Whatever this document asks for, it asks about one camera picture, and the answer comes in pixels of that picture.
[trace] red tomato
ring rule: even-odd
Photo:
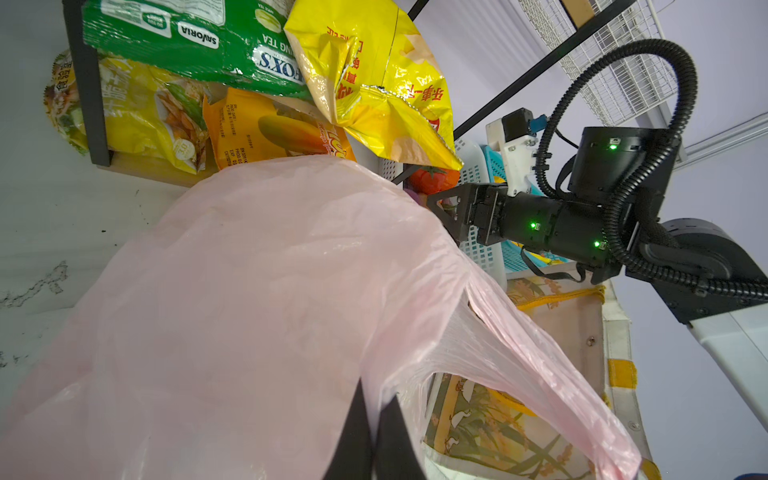
[[[416,192],[432,195],[455,187],[458,183],[458,171],[421,167],[409,177],[408,181]]]

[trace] green snack package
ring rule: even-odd
[[[293,0],[88,0],[85,42],[199,81],[309,98],[283,32]]]

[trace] nutrition label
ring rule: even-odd
[[[179,13],[194,15],[215,25],[224,25],[224,0],[152,0]]]

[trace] pink plastic bag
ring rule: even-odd
[[[419,454],[434,372],[511,393],[599,478],[637,472],[619,421],[430,212],[353,162],[244,164],[114,256],[19,390],[0,465],[6,478],[322,478],[360,377],[374,429],[399,392]]]

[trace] snack bag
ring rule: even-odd
[[[230,88],[213,105],[206,99],[203,116],[214,132],[210,141],[220,170],[296,155],[356,161],[344,130],[264,95]]]
[[[88,0],[97,48],[200,81],[308,98],[283,26],[292,0]]]
[[[297,0],[285,29],[331,123],[380,157],[461,170],[448,85],[394,2]]]
[[[200,82],[123,58],[101,58],[99,74],[110,150],[165,158],[191,174],[205,168],[206,89]],[[54,61],[44,103],[61,136],[88,152],[69,50]]]

